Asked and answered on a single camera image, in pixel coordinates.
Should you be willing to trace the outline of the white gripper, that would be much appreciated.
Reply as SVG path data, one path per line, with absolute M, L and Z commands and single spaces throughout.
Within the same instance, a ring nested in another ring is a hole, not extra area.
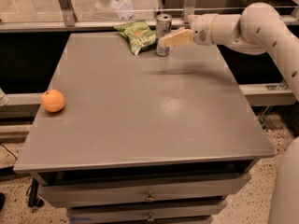
M 212 41 L 212 28 L 213 22 L 216 19 L 217 14 L 204 14 L 187 16 L 188 23 L 191 25 L 191 29 L 179 28 L 176 31 L 171 32 L 168 35 L 161 37 L 158 41 L 158 45 L 165 48 L 189 45 L 194 42 L 198 45 L 211 46 Z

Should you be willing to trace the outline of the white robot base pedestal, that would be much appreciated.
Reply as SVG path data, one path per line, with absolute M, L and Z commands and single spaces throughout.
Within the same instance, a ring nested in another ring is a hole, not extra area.
M 93 15 L 99 20 L 130 20 L 134 15 L 132 0 L 97 0 Z

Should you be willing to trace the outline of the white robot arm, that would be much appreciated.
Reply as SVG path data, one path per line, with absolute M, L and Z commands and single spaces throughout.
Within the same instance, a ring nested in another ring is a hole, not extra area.
M 241 14 L 190 15 L 190 27 L 158 39 L 158 46 L 223 45 L 241 53 L 268 53 L 299 100 L 299 38 L 266 3 L 254 3 Z M 268 224 L 299 224 L 299 137 L 283 154 L 278 167 Z

